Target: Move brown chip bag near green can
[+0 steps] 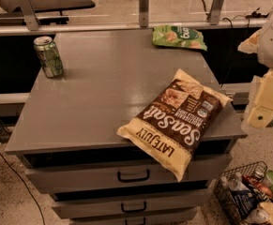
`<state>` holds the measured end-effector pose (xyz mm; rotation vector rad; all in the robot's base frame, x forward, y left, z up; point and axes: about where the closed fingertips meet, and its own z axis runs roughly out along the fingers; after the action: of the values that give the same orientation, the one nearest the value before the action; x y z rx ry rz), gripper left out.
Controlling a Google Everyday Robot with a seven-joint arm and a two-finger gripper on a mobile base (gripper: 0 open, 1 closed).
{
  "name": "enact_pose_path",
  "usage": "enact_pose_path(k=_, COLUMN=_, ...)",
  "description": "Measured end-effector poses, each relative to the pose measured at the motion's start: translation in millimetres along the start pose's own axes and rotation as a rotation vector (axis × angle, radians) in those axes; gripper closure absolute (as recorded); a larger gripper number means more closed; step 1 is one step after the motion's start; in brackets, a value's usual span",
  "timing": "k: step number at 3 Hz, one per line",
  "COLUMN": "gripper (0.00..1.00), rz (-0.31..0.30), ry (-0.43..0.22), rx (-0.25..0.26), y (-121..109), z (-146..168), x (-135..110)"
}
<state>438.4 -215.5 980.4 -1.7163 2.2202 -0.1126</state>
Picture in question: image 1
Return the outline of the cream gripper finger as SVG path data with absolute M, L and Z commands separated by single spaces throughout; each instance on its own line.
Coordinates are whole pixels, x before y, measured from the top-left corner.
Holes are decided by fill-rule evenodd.
M 266 128 L 273 120 L 273 110 L 266 107 L 248 107 L 246 122 L 253 128 Z
M 242 41 L 237 49 L 242 53 L 257 53 L 260 34 L 261 30 L 257 30 L 249 38 Z

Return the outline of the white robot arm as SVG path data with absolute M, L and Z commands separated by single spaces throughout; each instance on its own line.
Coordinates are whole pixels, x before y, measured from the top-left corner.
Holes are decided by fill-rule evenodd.
M 268 67 L 263 77 L 254 76 L 250 84 L 249 104 L 242 127 L 247 131 L 266 128 L 273 120 L 273 13 L 261 29 L 241 42 L 243 53 L 256 53 L 258 62 Z

